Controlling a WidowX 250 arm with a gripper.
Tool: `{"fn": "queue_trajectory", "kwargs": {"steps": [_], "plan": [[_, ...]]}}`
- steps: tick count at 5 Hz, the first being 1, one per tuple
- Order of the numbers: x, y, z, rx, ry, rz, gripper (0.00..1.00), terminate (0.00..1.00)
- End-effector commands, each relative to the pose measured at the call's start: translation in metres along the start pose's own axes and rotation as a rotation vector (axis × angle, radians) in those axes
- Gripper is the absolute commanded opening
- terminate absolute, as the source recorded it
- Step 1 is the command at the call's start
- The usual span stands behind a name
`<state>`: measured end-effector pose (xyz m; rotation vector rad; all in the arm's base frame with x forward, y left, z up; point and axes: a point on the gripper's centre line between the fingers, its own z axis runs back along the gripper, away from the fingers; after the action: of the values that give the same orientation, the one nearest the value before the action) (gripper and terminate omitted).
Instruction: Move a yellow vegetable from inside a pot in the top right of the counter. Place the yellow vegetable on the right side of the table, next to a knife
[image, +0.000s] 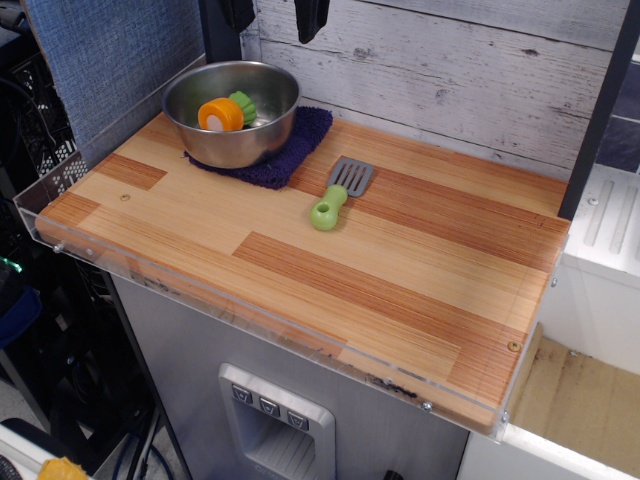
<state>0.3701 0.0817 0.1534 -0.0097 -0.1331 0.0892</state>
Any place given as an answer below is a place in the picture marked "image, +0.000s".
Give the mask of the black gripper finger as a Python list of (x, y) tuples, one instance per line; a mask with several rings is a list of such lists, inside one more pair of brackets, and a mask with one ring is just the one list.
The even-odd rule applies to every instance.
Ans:
[(295, 0), (298, 38), (302, 44), (312, 41), (326, 25), (329, 0)]
[(255, 20), (252, 0), (220, 0), (226, 24), (236, 33), (246, 30)]

